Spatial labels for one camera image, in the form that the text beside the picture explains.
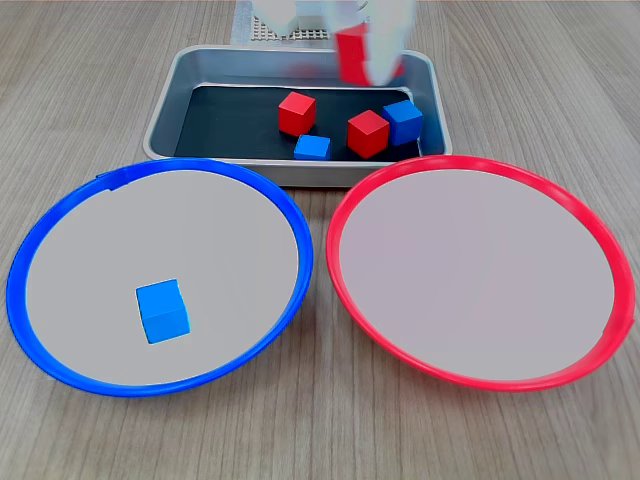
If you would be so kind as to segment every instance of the red plate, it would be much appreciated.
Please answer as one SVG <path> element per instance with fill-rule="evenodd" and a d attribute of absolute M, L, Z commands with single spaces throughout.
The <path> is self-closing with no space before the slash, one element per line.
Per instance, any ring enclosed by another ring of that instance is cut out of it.
<path fill-rule="evenodd" d="M 604 223 L 557 185 L 493 160 L 417 158 L 368 176 L 335 212 L 327 263 L 367 334 L 465 386 L 573 382 L 633 325 L 631 269 Z"/>

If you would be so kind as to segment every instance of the red rim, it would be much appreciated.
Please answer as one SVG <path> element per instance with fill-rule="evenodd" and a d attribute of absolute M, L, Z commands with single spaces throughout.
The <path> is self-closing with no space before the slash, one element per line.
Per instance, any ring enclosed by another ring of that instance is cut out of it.
<path fill-rule="evenodd" d="M 465 377 L 426 364 L 396 347 L 376 331 L 358 310 L 347 291 L 340 267 L 340 239 L 351 212 L 369 193 L 396 178 L 412 173 L 447 169 L 492 173 L 528 185 L 555 200 L 594 236 L 609 262 L 615 295 L 611 316 L 600 341 L 581 360 L 554 374 L 522 381 L 498 382 Z M 329 275 L 340 300 L 356 323 L 373 340 L 409 365 L 435 377 L 467 387 L 503 392 L 527 392 L 566 385 L 592 373 L 609 360 L 633 326 L 635 286 L 631 267 L 607 226 L 580 200 L 561 187 L 534 173 L 494 160 L 452 155 L 423 157 L 400 162 L 369 175 L 347 193 L 336 209 L 327 233 L 326 254 Z"/>

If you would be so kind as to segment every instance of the red cube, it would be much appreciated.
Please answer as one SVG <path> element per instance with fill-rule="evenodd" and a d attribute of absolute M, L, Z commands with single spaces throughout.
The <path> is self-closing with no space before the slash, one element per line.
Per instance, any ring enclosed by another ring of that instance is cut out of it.
<path fill-rule="evenodd" d="M 370 86 L 364 70 L 364 62 L 367 60 L 367 53 L 365 51 L 366 33 L 367 24 L 362 23 L 355 27 L 346 28 L 335 34 L 340 78 L 345 83 L 363 87 Z M 395 76 L 399 77 L 403 74 L 404 65 L 400 63 Z"/>
<path fill-rule="evenodd" d="M 390 130 L 389 122 L 367 110 L 349 120 L 347 146 L 362 158 L 371 158 L 387 148 Z"/>
<path fill-rule="evenodd" d="M 278 107 L 280 131 L 300 137 L 306 135 L 316 123 L 316 100 L 291 92 Z"/>

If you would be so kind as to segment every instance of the silver tray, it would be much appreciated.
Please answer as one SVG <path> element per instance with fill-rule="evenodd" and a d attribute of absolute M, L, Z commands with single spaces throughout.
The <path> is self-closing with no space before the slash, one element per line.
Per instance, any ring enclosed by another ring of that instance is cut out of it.
<path fill-rule="evenodd" d="M 406 92 L 422 111 L 424 124 L 419 139 L 420 154 L 450 154 L 451 143 L 433 64 L 426 56 L 413 51 L 405 51 L 403 58 L 405 75 L 385 89 Z M 174 58 L 145 134 L 143 148 L 150 158 L 175 156 L 191 94 L 202 86 L 360 90 L 340 81 L 332 50 L 189 47 Z M 250 168 L 283 187 L 348 188 L 373 171 L 389 165 L 388 162 L 364 160 L 215 159 Z"/>

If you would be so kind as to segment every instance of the wood grain surface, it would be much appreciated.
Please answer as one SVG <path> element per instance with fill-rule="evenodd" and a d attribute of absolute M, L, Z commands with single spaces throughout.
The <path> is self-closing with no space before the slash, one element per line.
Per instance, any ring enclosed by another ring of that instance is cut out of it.
<path fill-rule="evenodd" d="M 0 3 L 0 280 L 33 224 L 141 142 L 175 53 L 229 41 L 233 2 Z M 597 212 L 640 278 L 640 5 L 420 3 L 454 151 L 510 162 Z M 0 319 L 0 478 L 640 479 L 640 331 L 590 377 L 459 388 L 354 326 L 324 261 L 341 192 L 293 191 L 316 270 L 291 327 L 223 379 L 112 399 L 41 372 Z"/>

